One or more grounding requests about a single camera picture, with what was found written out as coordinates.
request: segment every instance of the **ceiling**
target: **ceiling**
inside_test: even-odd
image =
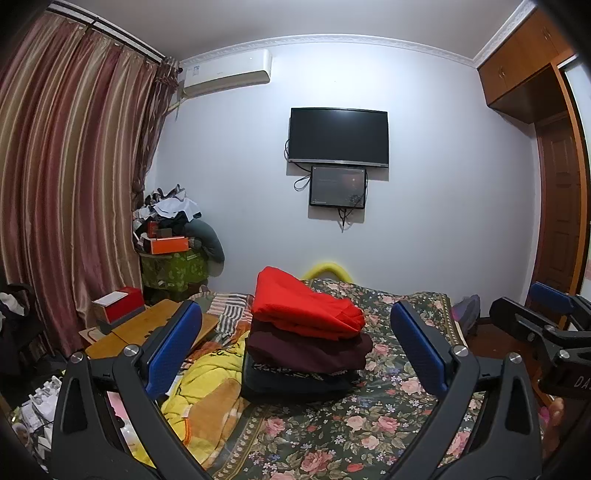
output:
[[[183,60],[263,38],[360,34],[472,59],[520,0],[70,0]]]

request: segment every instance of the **red box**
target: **red box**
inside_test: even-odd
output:
[[[144,238],[144,250],[152,255],[186,252],[189,250],[189,239],[186,236]]]
[[[97,303],[101,299],[92,302],[92,310],[98,319],[113,323],[144,305],[144,296],[139,288],[123,287],[116,291],[124,292],[127,295],[106,306]]]

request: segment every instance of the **air conditioner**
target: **air conditioner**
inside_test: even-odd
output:
[[[195,97],[230,88],[271,81],[271,52],[247,51],[206,60],[187,69],[184,95]]]

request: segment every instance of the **green floral box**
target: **green floral box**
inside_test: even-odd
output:
[[[139,254],[142,282],[160,290],[185,291],[190,283],[199,283],[209,276],[204,252],[188,250],[165,255]]]

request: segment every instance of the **wall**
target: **wall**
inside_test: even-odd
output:
[[[161,136],[157,184],[187,187],[226,251],[212,289],[253,292],[266,265],[298,276],[334,261],[392,293],[478,293],[483,314],[499,296],[522,300],[538,159],[529,129],[486,107],[475,69],[360,44],[271,53],[270,84],[188,100]],[[367,208],[344,233],[293,189],[301,172],[283,148],[298,106],[389,112],[391,166],[370,171]]]
[[[525,269],[525,281],[523,284],[523,291],[521,292],[520,302],[525,304],[527,295],[530,292],[531,279],[534,275],[535,258],[538,252],[538,240],[540,238],[540,220],[542,215],[542,178],[540,171],[540,149],[538,148],[538,138],[535,134],[534,124],[521,125],[521,128],[531,137],[531,151],[534,159],[533,164],[533,191],[534,191],[534,214],[533,226],[531,231],[531,246],[530,246],[530,260]]]

